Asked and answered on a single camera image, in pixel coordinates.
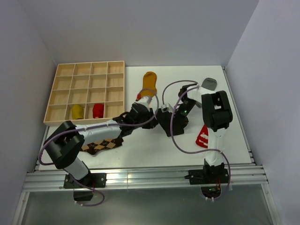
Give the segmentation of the yellow bear sock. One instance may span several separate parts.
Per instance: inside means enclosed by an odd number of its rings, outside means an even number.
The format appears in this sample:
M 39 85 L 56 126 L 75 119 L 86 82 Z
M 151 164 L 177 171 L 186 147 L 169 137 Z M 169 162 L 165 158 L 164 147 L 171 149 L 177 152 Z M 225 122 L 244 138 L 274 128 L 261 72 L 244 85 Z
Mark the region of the yellow bear sock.
M 81 105 L 74 105 L 71 109 L 72 119 L 81 120 L 84 118 L 84 109 Z

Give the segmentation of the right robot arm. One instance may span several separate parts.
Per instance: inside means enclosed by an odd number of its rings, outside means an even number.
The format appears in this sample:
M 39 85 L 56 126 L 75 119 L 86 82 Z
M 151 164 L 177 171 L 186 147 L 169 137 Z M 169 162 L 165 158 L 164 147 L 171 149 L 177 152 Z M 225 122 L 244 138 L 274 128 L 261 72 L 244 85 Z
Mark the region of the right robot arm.
M 192 84 L 185 85 L 180 89 L 179 101 L 182 101 L 187 109 L 172 112 L 170 121 L 171 139 L 176 148 L 185 154 L 202 153 L 204 155 L 204 164 L 209 167 L 203 171 L 203 178 L 205 181 L 212 183 L 219 177 L 217 167 L 224 166 L 224 162 L 229 164 L 222 148 L 224 135 L 233 120 L 228 95 L 224 90 L 211 91 L 198 84 Z M 187 116 L 196 102 L 202 104 L 202 119 L 208 129 L 208 148 L 190 152 L 177 145 L 173 137 L 173 118 L 175 115 Z

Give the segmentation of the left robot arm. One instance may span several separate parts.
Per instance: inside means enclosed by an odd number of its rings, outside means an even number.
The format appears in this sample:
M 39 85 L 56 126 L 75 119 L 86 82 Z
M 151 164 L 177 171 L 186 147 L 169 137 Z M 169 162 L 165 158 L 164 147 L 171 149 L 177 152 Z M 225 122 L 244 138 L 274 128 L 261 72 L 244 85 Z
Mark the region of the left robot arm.
M 129 112 L 103 123 L 87 126 L 65 121 L 46 140 L 41 152 L 46 150 L 57 169 L 65 170 L 76 184 L 86 187 L 91 183 L 91 175 L 89 168 L 78 158 L 82 146 L 105 139 L 123 138 L 150 123 L 154 119 L 151 101 L 152 97 L 144 96 L 132 104 Z

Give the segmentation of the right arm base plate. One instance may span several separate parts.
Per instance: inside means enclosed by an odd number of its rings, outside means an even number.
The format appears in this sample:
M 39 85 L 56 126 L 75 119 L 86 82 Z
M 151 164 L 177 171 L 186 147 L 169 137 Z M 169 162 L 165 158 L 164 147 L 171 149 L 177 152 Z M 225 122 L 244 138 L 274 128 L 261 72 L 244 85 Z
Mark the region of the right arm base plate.
M 229 174 L 226 169 L 219 173 L 210 173 L 203 169 L 189 170 L 184 178 L 189 180 L 190 185 L 225 184 L 229 181 Z

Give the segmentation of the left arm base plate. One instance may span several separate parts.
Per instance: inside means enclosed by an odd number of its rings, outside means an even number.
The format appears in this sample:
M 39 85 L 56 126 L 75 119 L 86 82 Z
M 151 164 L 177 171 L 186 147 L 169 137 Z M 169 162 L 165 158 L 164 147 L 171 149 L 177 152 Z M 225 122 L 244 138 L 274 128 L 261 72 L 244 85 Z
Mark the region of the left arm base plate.
M 83 188 L 83 186 L 89 188 L 104 188 L 106 186 L 106 173 L 89 173 L 81 180 L 76 180 L 76 182 L 73 180 L 72 175 L 67 174 L 65 176 L 64 189 Z

